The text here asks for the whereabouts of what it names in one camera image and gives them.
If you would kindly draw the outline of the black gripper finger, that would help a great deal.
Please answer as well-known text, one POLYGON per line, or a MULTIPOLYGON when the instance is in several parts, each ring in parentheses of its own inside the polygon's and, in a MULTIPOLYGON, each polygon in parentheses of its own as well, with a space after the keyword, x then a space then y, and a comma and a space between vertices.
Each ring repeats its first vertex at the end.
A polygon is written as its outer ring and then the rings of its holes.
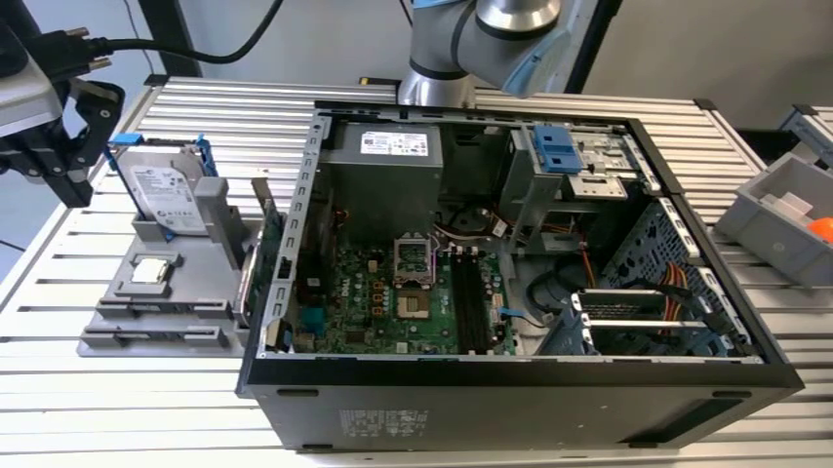
POLYGON ((48 132, 48 147, 56 162, 48 163, 46 184, 68 208, 86 207, 92 187, 86 179, 88 169, 108 145, 124 107, 124 90, 112 83, 70 80, 65 95, 76 103, 76 113, 85 126, 76 136, 69 136, 62 118, 48 132))

